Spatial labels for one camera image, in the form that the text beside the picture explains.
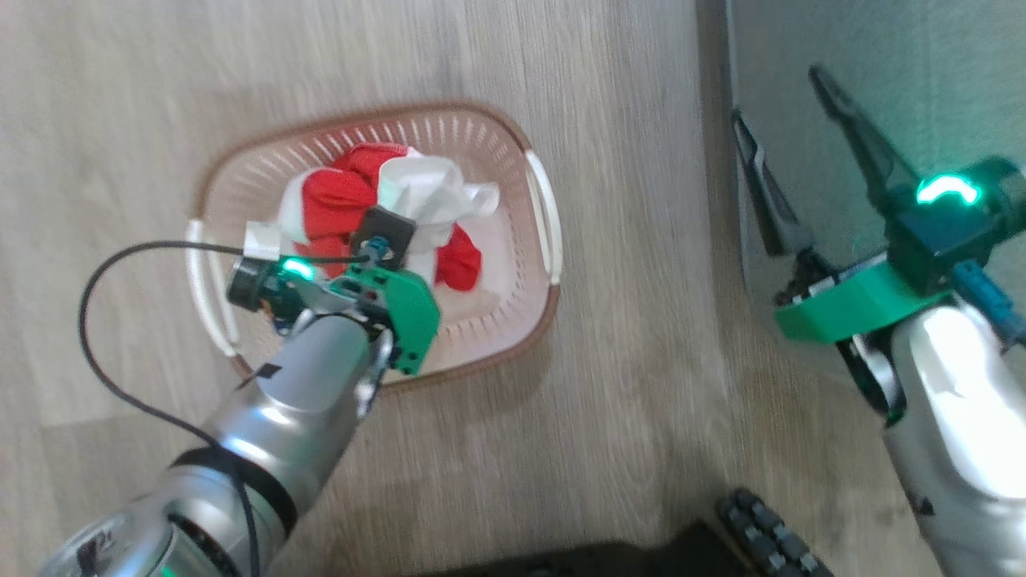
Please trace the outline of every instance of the white basket handle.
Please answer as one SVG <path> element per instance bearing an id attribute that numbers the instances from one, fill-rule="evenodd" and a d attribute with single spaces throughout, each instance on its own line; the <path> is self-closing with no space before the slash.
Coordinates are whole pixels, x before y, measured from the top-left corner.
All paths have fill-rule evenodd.
<path id="1" fill-rule="evenodd" d="M 563 231 L 559 225 L 556 197 L 552 194 L 552 183 L 545 172 L 545 166 L 535 151 L 527 150 L 523 155 L 531 170 L 528 177 L 534 177 L 528 178 L 527 183 L 530 185 L 530 201 L 535 205 L 535 219 L 542 241 L 542 260 L 551 282 L 559 284 L 559 276 L 563 272 Z"/>
<path id="2" fill-rule="evenodd" d="M 203 221 L 191 219 L 189 228 L 186 230 L 186 240 L 192 242 L 210 242 L 212 239 L 203 238 Z M 189 288 L 192 292 L 193 304 L 196 305 L 196 312 L 203 322 L 203 328 L 210 335 L 213 341 L 225 356 L 238 356 L 239 325 L 232 312 L 232 306 L 225 297 L 225 274 L 221 267 L 221 261 L 214 253 L 207 254 L 207 267 L 203 267 L 203 254 L 195 248 L 186 249 L 186 271 L 189 276 Z M 205 272 L 209 272 L 213 279 L 213 294 L 218 296 L 218 305 L 221 309 L 221 319 L 219 321 L 214 305 L 210 302 L 210 291 L 207 287 Z"/>

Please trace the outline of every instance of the robotic arm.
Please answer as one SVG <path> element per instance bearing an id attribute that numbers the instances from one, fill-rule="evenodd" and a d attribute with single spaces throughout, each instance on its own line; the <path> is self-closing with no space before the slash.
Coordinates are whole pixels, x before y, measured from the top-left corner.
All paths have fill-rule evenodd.
<path id="1" fill-rule="evenodd" d="M 246 577 L 251 505 L 260 573 L 313 506 L 387 369 L 416 374 L 440 314 L 398 270 L 412 223 L 371 208 L 354 236 L 363 262 L 318 279 L 307 262 L 243 257 L 229 300 L 265 309 L 286 340 L 203 424 L 216 446 L 180 455 L 149 494 L 72 537 L 45 577 Z"/>
<path id="2" fill-rule="evenodd" d="M 763 245 L 795 256 L 776 299 L 785 337 L 836 347 L 869 405 L 923 538 L 946 575 L 1026 575 L 1026 389 L 1002 359 L 1026 322 L 983 272 L 1026 228 L 1026 178 L 990 157 L 921 179 L 822 68 L 810 78 L 844 132 L 886 227 L 846 269 L 814 247 L 740 111 L 737 144 Z"/>

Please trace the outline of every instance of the red cloth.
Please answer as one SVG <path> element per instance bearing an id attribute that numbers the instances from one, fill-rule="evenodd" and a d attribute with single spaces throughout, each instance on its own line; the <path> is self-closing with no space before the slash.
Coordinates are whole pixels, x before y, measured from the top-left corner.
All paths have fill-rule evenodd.
<path id="1" fill-rule="evenodd" d="M 311 172 L 303 183 L 303 224 L 310 244 L 297 244 L 306 257 L 348 257 L 349 235 L 356 232 L 367 208 L 378 203 L 378 176 L 387 160 L 406 156 L 408 148 L 395 144 L 360 144 L 331 163 Z M 460 225 L 437 249 L 435 283 L 470 292 L 481 275 L 481 252 Z M 323 265 L 329 276 L 346 265 Z"/>

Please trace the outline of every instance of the blue connector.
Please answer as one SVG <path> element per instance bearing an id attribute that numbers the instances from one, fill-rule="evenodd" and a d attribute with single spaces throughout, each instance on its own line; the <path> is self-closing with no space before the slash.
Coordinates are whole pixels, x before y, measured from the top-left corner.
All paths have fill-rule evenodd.
<path id="1" fill-rule="evenodd" d="M 1026 344 L 1026 319 L 1015 303 L 987 276 L 975 260 L 962 261 L 951 270 L 951 286 L 994 326 L 1008 347 Z"/>
<path id="2" fill-rule="evenodd" d="M 361 255 L 370 257 L 370 262 L 367 266 L 372 266 L 377 264 L 378 261 L 385 260 L 389 256 L 390 247 L 388 245 L 388 240 L 384 236 L 372 236 L 360 249 Z"/>

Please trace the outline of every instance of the pink plastic basket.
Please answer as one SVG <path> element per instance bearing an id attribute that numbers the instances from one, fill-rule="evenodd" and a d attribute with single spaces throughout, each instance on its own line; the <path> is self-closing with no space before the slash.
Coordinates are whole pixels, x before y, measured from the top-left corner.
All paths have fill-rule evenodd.
<path id="1" fill-rule="evenodd" d="M 461 223 L 481 249 L 477 288 L 436 286 L 442 325 L 419 376 L 425 383 L 512 358 L 538 340 L 555 314 L 562 237 L 545 168 L 520 129 L 494 110 L 470 103 L 373 111 L 279 136 L 231 154 L 196 197 L 187 238 L 240 244 L 247 221 L 273 221 L 285 184 L 329 163 L 361 142 L 396 142 L 453 159 L 467 182 L 495 182 L 500 206 Z M 270 358 L 281 338 L 260 313 L 225 300 L 231 262 L 190 251 L 187 269 L 196 310 L 214 345 L 245 376 Z"/>

